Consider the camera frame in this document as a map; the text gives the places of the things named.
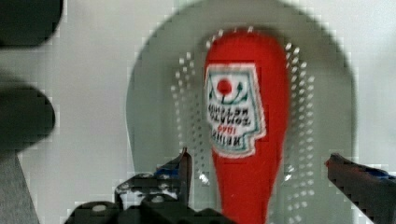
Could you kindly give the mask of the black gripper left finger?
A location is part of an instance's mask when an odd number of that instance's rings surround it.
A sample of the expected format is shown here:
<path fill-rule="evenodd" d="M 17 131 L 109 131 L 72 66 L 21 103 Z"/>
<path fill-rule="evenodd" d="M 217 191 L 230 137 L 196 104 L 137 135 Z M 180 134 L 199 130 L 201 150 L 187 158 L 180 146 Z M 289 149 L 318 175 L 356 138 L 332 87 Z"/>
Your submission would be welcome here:
<path fill-rule="evenodd" d="M 189 203 L 192 177 L 192 158 L 186 147 L 183 147 L 180 150 L 179 155 L 176 158 L 158 167 L 155 175 L 169 175 L 171 178 L 178 179 L 180 181 L 178 199 L 185 205 Z"/>

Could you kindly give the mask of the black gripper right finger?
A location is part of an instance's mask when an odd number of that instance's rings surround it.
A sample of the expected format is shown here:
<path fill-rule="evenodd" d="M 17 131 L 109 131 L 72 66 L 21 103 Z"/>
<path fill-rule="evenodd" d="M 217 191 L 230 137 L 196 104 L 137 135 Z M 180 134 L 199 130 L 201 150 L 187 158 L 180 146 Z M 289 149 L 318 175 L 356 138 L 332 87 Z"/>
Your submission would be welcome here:
<path fill-rule="evenodd" d="M 396 183 L 388 172 L 333 153 L 324 162 L 328 179 L 374 224 L 395 224 Z"/>

